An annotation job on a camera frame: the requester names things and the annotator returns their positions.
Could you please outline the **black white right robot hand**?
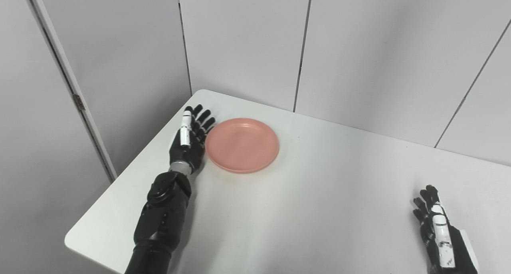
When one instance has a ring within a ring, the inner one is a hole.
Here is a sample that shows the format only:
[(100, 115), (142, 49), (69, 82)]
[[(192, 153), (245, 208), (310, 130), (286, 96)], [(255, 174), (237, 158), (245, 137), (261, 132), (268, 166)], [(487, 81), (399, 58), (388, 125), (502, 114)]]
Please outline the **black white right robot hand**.
[(428, 273), (478, 274), (478, 261), (467, 233), (450, 223), (436, 187), (427, 185), (419, 194), (413, 200), (413, 214), (429, 257)]

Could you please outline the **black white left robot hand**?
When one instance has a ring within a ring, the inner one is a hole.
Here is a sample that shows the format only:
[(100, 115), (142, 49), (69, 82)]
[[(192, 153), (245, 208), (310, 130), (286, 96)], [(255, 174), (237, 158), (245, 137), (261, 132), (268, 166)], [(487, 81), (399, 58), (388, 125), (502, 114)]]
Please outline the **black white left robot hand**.
[(206, 138), (215, 125), (216, 119), (210, 109), (201, 104), (186, 106), (169, 150), (169, 170), (186, 176), (197, 172), (202, 167), (206, 153)]

